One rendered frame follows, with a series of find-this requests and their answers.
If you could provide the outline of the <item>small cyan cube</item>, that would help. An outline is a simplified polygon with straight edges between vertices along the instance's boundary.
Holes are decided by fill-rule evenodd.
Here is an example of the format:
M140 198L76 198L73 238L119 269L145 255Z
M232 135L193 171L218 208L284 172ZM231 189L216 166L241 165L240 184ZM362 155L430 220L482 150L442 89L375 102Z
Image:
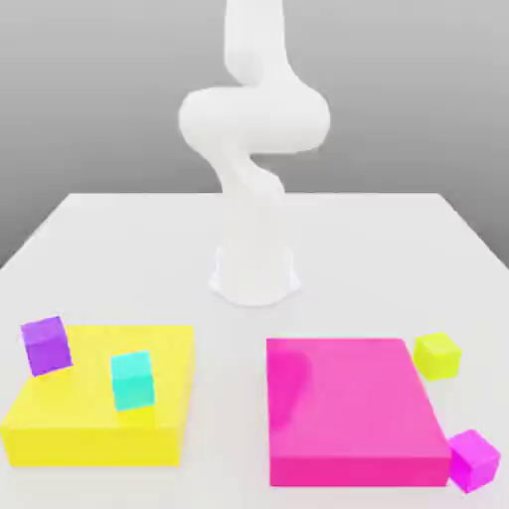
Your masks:
M112 356L110 371L114 406L118 412L155 405L154 379L148 351Z

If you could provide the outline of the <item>small lime cube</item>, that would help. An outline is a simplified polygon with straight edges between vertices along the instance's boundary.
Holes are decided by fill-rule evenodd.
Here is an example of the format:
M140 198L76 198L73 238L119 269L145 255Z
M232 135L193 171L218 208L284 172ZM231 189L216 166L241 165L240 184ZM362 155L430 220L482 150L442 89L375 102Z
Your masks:
M416 339L413 360L418 371L428 381L457 376L461 349L445 333L432 333Z

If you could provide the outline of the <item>small purple cube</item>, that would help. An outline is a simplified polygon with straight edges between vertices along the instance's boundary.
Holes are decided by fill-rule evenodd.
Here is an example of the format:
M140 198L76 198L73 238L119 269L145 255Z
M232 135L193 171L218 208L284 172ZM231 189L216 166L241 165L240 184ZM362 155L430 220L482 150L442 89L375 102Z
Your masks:
M24 324L21 333L34 377L73 364L67 332L60 316Z

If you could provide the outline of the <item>small magenta cube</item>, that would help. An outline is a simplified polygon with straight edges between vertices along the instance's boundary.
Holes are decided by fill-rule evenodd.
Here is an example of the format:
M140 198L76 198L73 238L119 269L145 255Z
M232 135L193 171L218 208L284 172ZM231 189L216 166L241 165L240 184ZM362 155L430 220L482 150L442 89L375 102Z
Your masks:
M501 453L476 430L459 433L448 443L451 450L449 477L464 493L494 479Z

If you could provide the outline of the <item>large pink box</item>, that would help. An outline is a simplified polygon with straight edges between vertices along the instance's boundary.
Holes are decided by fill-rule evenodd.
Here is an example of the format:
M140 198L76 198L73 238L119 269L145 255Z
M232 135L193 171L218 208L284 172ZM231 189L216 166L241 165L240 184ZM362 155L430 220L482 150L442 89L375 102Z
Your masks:
M269 481L442 487L451 453L401 339L266 342Z

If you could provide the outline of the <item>large yellow box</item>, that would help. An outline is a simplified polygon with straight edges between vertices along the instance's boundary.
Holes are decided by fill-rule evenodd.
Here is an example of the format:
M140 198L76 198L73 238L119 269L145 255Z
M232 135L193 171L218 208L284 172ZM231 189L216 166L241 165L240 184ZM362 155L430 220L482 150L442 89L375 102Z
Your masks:
M29 378L0 424L8 461L28 466L176 466L195 367L191 326L70 326L73 365ZM155 403L119 412L110 360L146 351Z

